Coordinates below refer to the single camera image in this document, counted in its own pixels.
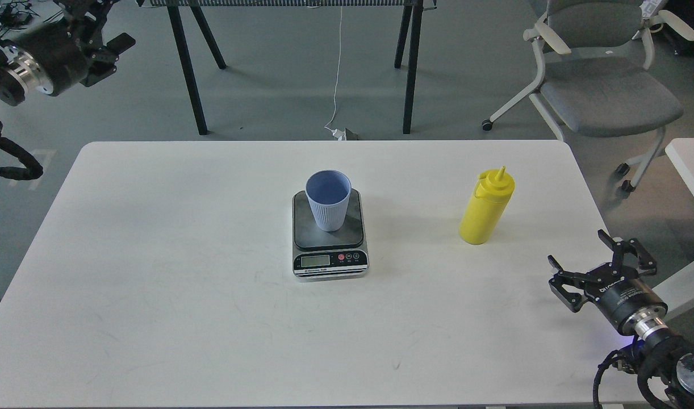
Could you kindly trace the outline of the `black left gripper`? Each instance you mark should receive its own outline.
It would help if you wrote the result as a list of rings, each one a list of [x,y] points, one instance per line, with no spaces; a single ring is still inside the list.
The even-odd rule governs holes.
[[[23,95],[57,96],[73,85],[93,86],[116,72],[120,55],[136,44],[121,33],[104,45],[102,23],[114,1],[57,1],[63,18],[9,41],[9,73]]]

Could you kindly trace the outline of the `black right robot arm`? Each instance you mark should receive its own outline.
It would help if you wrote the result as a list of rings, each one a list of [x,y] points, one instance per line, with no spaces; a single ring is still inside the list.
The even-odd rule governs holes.
[[[593,407],[601,407],[600,384],[613,367],[635,375],[638,391],[653,408],[694,408],[694,343],[667,326],[668,306],[642,280],[656,274],[656,260],[638,239],[612,238],[603,230],[598,237],[612,259],[586,273],[568,271],[547,257],[554,272],[550,289],[568,309],[578,312],[592,303],[620,336],[633,338],[598,365]]]

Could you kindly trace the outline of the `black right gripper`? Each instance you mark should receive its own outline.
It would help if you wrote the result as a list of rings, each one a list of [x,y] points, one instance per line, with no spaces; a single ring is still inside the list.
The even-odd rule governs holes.
[[[612,238],[603,229],[598,230],[598,237],[611,249],[612,261],[588,273],[571,272],[564,270],[550,254],[547,259],[554,271],[549,279],[550,289],[573,313],[592,302],[619,334],[635,335],[640,312],[648,312],[656,318],[663,318],[667,313],[666,303],[639,278],[656,275],[658,264],[636,238],[629,241]],[[625,266],[626,254],[636,258],[638,272]],[[585,294],[568,292],[565,286],[583,290]]]

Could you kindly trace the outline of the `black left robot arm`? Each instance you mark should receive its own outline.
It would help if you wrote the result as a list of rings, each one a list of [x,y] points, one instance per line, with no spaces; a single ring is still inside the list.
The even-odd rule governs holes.
[[[132,20],[142,1],[0,1],[0,108],[27,96],[53,114],[43,130],[72,136],[86,124],[111,126],[122,98],[101,85],[136,43],[105,28],[107,16]]]

